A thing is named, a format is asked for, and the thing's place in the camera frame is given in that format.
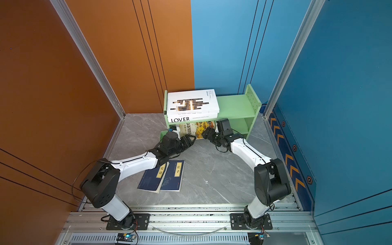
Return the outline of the white LOVER book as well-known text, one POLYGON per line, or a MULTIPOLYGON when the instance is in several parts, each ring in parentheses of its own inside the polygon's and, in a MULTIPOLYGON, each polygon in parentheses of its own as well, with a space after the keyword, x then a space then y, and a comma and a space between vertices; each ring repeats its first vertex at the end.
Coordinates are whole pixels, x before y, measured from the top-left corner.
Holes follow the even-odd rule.
POLYGON ((215 119, 218 113, 202 113, 202 114, 168 114, 167 120, 171 123, 181 123, 188 121, 202 121, 204 119, 215 119))

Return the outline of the yellow Chinese history picture book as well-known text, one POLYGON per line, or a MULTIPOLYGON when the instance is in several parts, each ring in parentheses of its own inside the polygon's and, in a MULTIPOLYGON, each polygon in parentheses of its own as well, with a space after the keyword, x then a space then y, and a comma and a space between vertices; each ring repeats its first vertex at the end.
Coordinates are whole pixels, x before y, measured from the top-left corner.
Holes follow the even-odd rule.
POLYGON ((176 125, 178 132, 180 133, 180 137, 184 135, 192 135, 195 136, 196 139, 203 139, 202 133, 207 128, 216 129, 216 122, 215 121, 203 121, 203 122, 196 122, 196 123, 185 123, 176 125))

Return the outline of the dark blue book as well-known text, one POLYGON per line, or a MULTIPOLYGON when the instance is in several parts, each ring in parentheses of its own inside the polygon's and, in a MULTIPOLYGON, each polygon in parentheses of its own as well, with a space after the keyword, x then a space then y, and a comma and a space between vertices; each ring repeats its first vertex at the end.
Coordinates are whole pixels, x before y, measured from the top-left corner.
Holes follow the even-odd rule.
POLYGON ((169 163, 156 167, 154 169, 148 169, 144 172, 142 179, 137 187, 138 190, 146 192, 160 193, 160 189, 168 169, 169 163))
POLYGON ((179 192, 182 184, 184 160, 170 160, 160 190, 166 192, 179 192))

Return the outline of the white book brown bars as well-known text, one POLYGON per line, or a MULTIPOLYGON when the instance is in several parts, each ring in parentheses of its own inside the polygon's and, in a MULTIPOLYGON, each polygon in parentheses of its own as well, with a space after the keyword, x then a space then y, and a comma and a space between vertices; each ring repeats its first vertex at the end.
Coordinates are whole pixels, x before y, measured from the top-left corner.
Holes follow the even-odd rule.
POLYGON ((171 92, 167 94, 167 114, 219 113, 214 89, 171 92))

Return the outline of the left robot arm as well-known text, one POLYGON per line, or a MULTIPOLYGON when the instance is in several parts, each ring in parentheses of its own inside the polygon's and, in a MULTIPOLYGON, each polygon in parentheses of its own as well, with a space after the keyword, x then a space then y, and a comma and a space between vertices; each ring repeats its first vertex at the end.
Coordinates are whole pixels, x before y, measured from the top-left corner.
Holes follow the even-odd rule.
POLYGON ((107 212, 109 219, 120 229, 134 229, 136 228, 135 214, 116 195, 118 183, 139 172, 161 167, 190 148, 196 139, 189 134, 180 137, 176 131, 169 131, 154 148, 146 153, 123 160, 109 161, 106 158, 97 160, 81 182, 80 190, 95 208, 107 212))

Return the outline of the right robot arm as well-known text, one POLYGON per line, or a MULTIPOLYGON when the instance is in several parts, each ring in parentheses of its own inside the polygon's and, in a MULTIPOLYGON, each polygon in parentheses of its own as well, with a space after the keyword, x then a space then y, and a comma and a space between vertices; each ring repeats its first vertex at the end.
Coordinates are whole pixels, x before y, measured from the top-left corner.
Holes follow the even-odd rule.
POLYGON ((202 136, 217 149, 225 147, 253 170, 256 197, 245 207, 244 219, 248 228, 260 227, 267 218, 267 212, 275 207, 275 203, 292 193, 285 164, 280 159, 267 157, 252 147, 241 133, 231 128, 228 119, 219 120, 217 130, 207 128, 202 136))

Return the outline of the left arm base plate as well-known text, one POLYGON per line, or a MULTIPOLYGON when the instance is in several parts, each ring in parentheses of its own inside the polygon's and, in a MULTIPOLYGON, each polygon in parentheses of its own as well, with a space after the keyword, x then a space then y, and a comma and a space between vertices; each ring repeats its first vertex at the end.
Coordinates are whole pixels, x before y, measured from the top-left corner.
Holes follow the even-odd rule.
POLYGON ((150 216, 149 213, 130 213, 123 220, 117 221, 110 215, 106 230, 144 231, 148 229, 150 216))

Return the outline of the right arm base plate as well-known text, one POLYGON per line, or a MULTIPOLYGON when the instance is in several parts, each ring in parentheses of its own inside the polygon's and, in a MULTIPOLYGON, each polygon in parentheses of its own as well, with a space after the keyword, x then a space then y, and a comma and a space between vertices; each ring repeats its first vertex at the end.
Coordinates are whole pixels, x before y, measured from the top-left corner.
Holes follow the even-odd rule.
POLYGON ((268 213, 259 218, 252 218, 247 213, 231 213, 230 224, 232 230, 272 230, 273 225, 268 213))

